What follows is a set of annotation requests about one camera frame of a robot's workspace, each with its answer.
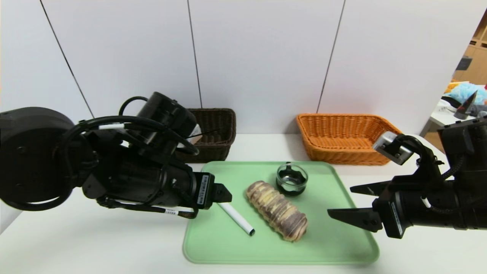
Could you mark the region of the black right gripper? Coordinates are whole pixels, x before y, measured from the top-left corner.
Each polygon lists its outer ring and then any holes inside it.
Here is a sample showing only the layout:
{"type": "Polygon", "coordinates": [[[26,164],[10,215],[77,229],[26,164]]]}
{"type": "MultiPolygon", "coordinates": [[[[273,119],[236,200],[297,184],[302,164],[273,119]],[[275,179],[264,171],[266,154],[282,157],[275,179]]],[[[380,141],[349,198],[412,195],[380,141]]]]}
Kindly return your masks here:
{"type": "Polygon", "coordinates": [[[376,233],[385,228],[388,237],[402,238],[407,228],[431,226],[460,229],[458,199],[449,185],[433,189],[421,198],[428,180],[399,175],[386,182],[350,187],[350,192],[377,196],[372,208],[328,209],[334,220],[376,233]]]}

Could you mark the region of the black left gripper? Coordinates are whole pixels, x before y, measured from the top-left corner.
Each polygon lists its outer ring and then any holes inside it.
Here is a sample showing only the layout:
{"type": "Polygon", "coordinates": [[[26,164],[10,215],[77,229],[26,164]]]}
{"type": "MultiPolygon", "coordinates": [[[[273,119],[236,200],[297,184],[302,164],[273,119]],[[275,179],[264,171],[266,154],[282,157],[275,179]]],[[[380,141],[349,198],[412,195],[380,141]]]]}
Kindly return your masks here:
{"type": "Polygon", "coordinates": [[[214,183],[215,176],[207,172],[188,170],[189,187],[186,193],[199,209],[208,210],[214,202],[228,203],[232,194],[224,184],[214,183]]]}

